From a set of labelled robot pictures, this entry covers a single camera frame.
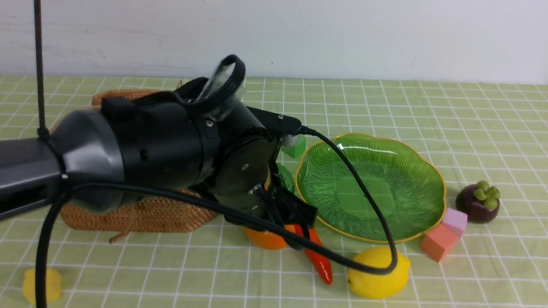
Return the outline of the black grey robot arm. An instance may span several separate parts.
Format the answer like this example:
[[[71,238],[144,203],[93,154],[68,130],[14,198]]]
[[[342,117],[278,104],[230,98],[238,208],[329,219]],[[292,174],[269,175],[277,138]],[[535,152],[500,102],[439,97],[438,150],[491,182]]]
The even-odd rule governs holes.
[[[308,228],[316,208],[281,187],[276,158],[301,121],[222,96],[195,100],[207,78],[137,99],[106,96],[35,138],[1,142],[1,220],[50,204],[108,213],[151,197],[193,201],[229,222]]]

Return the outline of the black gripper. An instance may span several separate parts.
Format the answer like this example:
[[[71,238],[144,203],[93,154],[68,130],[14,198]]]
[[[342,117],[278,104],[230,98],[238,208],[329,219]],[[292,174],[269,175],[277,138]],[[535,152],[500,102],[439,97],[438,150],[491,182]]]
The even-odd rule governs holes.
[[[226,219],[254,231],[262,226],[245,222],[243,214],[284,227],[313,228],[317,209],[296,197],[277,164],[277,140],[246,137],[229,143],[218,156],[210,193],[222,205],[238,212]]]

